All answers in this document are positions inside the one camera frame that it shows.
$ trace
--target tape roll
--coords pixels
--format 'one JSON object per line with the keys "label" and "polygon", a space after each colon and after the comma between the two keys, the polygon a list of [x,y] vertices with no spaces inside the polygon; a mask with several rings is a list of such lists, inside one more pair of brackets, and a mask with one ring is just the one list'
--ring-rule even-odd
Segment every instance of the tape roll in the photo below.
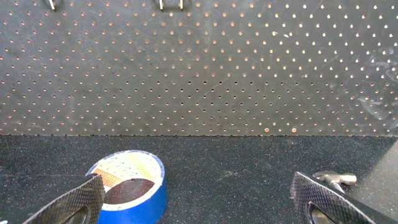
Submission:
{"label": "tape roll", "polygon": [[153,186],[140,197],[123,203],[104,202],[99,224],[155,223],[167,205],[165,169],[155,155],[138,150],[117,152],[98,161],[86,175],[101,174],[105,192],[124,181],[144,179]]}

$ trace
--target perforated panel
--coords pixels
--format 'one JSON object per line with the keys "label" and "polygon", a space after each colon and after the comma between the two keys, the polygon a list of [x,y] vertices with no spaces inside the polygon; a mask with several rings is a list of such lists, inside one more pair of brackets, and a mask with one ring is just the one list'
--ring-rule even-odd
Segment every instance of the perforated panel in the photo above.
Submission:
{"label": "perforated panel", "polygon": [[0,134],[397,134],[395,1],[4,1]]}

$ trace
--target speckled black surface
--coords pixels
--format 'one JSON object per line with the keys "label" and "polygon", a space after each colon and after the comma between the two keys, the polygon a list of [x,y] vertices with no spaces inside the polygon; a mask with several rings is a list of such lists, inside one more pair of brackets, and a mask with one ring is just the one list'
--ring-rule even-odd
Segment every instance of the speckled black surface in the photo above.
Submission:
{"label": "speckled black surface", "polygon": [[0,136],[0,220],[21,223],[108,154],[140,149],[166,168],[161,223],[296,223],[295,171],[354,172],[348,194],[398,219],[397,138]]}

